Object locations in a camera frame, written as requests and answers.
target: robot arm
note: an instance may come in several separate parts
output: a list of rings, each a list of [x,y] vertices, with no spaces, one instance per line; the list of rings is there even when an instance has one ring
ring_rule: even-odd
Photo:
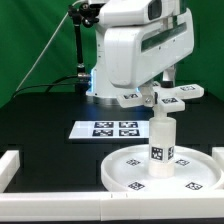
[[[145,105],[154,91],[150,80],[163,72],[167,81],[170,77],[174,81],[174,65],[192,53],[193,21],[184,3],[185,0],[89,0],[90,8],[99,9],[97,82],[103,88],[107,76],[116,90],[139,88],[141,92],[141,99],[126,97],[130,102],[138,100],[130,104],[123,103],[126,98],[122,100],[117,94],[121,106]],[[187,98],[203,95],[202,88],[195,87],[190,88],[194,91],[190,91],[191,96],[188,94]],[[179,89],[178,93],[163,89],[162,92],[179,97]]]

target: white border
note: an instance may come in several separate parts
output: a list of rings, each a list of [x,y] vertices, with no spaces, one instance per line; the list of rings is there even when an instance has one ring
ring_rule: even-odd
[[[223,164],[224,148],[215,149]],[[11,180],[19,168],[19,152],[0,160],[0,181]],[[0,221],[84,221],[223,218],[224,191],[0,193]]]

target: green screen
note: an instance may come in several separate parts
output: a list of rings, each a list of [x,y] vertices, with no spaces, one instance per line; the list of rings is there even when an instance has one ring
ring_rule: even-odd
[[[0,0],[0,106],[11,95],[38,58],[61,22],[72,0]],[[177,83],[198,83],[224,100],[223,0],[189,0],[194,19],[195,49],[178,64]],[[87,71],[96,62],[94,28],[82,28]],[[73,25],[67,18],[48,51],[23,87],[51,83],[76,74]],[[44,88],[31,91],[44,91]],[[73,91],[57,87],[54,91]]]

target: black tabletop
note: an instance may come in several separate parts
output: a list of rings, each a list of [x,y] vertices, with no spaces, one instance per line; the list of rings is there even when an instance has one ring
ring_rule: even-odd
[[[169,115],[177,120],[176,144],[211,155],[212,147],[224,146],[223,114],[224,102],[212,94],[186,101],[184,112]],[[75,121],[149,120],[152,116],[150,108],[98,105],[75,93],[18,95],[0,109],[1,155],[6,150],[19,149],[21,160],[21,167],[5,193],[105,191],[100,178],[104,157],[126,146],[146,144],[147,139],[73,141],[68,139],[73,124]],[[127,223],[212,221],[223,222],[198,219]]]

